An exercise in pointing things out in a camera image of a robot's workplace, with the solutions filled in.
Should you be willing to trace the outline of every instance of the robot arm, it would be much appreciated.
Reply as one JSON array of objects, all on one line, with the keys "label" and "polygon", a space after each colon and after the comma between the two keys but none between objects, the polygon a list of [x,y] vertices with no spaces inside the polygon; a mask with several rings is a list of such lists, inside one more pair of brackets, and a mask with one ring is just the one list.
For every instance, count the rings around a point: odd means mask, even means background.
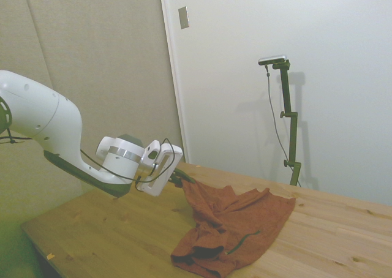
[{"label": "robot arm", "polygon": [[135,178],[142,191],[158,196],[183,156],[181,148],[157,140],[144,148],[130,135],[104,137],[96,152],[103,168],[96,170],[81,158],[76,105],[36,81],[0,70],[0,133],[7,128],[38,142],[54,165],[116,197],[128,193]]}]

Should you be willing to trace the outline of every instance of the black wire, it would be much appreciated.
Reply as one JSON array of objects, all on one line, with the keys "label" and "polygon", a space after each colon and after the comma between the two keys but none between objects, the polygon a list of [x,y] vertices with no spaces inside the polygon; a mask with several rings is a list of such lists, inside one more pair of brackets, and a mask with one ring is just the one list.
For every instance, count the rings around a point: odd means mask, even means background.
[{"label": "black wire", "polygon": [[171,150],[173,151],[173,159],[171,160],[171,163],[170,163],[169,166],[167,166],[162,172],[160,172],[158,176],[156,176],[154,179],[149,180],[149,181],[141,181],[141,180],[138,180],[138,179],[128,178],[128,177],[125,177],[125,176],[121,176],[121,175],[119,175],[119,174],[117,174],[117,173],[115,173],[115,172],[113,172],[113,171],[110,171],[109,169],[106,169],[106,168],[105,168],[104,166],[102,166],[101,164],[97,163],[97,162],[96,162],[95,160],[93,160],[90,156],[88,156],[87,153],[85,153],[83,150],[80,150],[80,151],[81,151],[82,154],[84,154],[84,155],[85,155],[90,161],[92,161],[94,164],[98,165],[100,168],[103,168],[104,170],[108,171],[109,173],[111,173],[111,174],[113,174],[113,175],[115,175],[115,176],[117,176],[117,177],[120,177],[120,178],[123,178],[123,179],[127,179],[127,180],[131,180],[131,181],[136,181],[136,183],[139,183],[139,182],[140,182],[140,183],[150,183],[150,182],[155,181],[157,178],[161,177],[161,176],[163,175],[163,173],[165,173],[165,172],[173,165],[173,163],[174,163],[174,159],[175,159],[174,147],[173,147],[172,143],[170,142],[170,140],[169,140],[168,138],[165,138],[165,139],[163,140],[162,144],[165,143],[165,141],[167,141],[167,142],[170,144]]},{"label": "black wire", "polygon": [[7,128],[7,133],[8,133],[8,136],[0,137],[0,140],[9,139],[10,141],[2,142],[2,144],[3,143],[11,143],[11,144],[20,143],[20,142],[16,142],[14,139],[18,139],[18,140],[32,140],[32,138],[29,138],[29,137],[14,137],[14,136],[12,136],[11,135],[11,131],[10,131],[9,128]]},{"label": "black wire", "polygon": [[273,106],[272,106],[272,100],[271,100],[271,86],[270,86],[270,73],[269,73],[269,71],[268,71],[268,66],[267,65],[265,65],[265,69],[267,70],[267,79],[268,79],[268,98],[269,98],[269,105],[271,106],[271,111],[272,111],[272,117],[273,117],[273,119],[274,119],[274,127],[275,127],[275,133],[276,133],[276,136],[277,136],[277,140],[279,141],[279,144],[280,144],[280,146],[281,146],[281,148],[282,148],[282,150],[283,150],[283,153],[284,153],[284,156],[285,156],[285,158],[286,158],[286,161],[288,161],[288,157],[287,157],[287,153],[286,153],[286,150],[284,149],[284,147],[283,147],[283,144],[282,144],[282,142],[281,142],[281,138],[280,138],[280,136],[279,136],[279,133],[277,132],[277,127],[276,127],[276,119],[275,119],[275,112],[274,112],[274,108],[273,108]]}]

